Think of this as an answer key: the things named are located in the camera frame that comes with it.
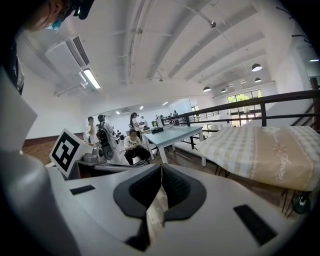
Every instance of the black railing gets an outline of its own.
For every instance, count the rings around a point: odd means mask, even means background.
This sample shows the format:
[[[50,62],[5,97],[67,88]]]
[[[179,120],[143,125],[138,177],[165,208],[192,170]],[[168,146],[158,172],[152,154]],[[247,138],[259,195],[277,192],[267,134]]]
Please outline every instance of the black railing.
[[[319,99],[319,98],[320,98],[320,90],[305,90],[305,91],[276,94],[271,96],[251,98],[251,99],[242,100],[238,102],[204,108],[197,111],[192,111],[192,112],[188,112],[188,113],[184,113],[176,116],[171,116],[166,118],[164,121],[166,124],[172,124],[174,126],[191,126],[191,124],[216,123],[216,122],[229,123],[231,121],[241,121],[241,120],[261,120],[261,125],[263,127],[267,126],[267,120],[269,119],[299,118],[299,121],[300,121],[302,118],[308,117],[309,118],[308,121],[310,121],[312,117],[320,117],[320,112],[308,113],[309,111],[305,111],[304,109],[302,109],[301,112],[304,112],[304,113],[268,116],[266,112],[266,104],[297,101],[297,100],[307,100],[307,99]],[[218,115],[219,111],[247,107],[252,105],[260,105],[261,116],[241,117],[239,115],[240,118],[208,120],[208,118]],[[208,132],[208,133],[215,133],[215,132],[218,132],[219,130],[203,129],[202,131]],[[191,136],[190,142],[187,142],[187,141],[183,141],[183,142],[191,144],[192,149],[194,149],[195,148],[194,138],[195,137]]]

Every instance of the floor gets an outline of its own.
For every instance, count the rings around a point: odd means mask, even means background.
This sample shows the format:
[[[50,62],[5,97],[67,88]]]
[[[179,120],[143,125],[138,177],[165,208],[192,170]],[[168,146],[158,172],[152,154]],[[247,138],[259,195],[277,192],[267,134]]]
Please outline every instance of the floor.
[[[200,172],[205,172],[208,174],[215,175],[217,166],[211,162],[207,161],[206,167],[202,167],[201,158],[187,153],[181,149],[176,147],[176,151],[166,150],[165,151],[167,160],[169,164],[180,165],[188,168],[192,168],[198,170]],[[162,160],[160,155],[154,155],[154,160],[152,161],[153,164],[162,164]],[[220,173],[221,176],[225,175],[225,171],[220,167],[218,167],[217,175]],[[254,180],[250,180],[244,177],[240,177],[234,175],[232,173],[229,174],[227,179],[234,180],[250,191],[254,192],[256,195],[260,196],[261,198],[265,199],[266,201],[270,202],[274,207],[281,213],[282,207],[285,201],[285,196],[281,196],[283,189],[280,187],[267,185],[263,183],[259,183]],[[293,191],[290,190],[288,192],[284,212],[287,210],[287,207],[290,204],[290,199],[293,194]],[[160,191],[156,195],[154,201],[152,202],[151,206],[147,210],[147,224],[148,224],[148,231],[150,236],[150,242],[152,243],[157,236],[163,230],[163,213],[168,209],[167,203],[167,196],[166,192],[161,187]],[[292,212],[288,221],[293,223],[297,218],[301,215],[297,215],[295,212]]]

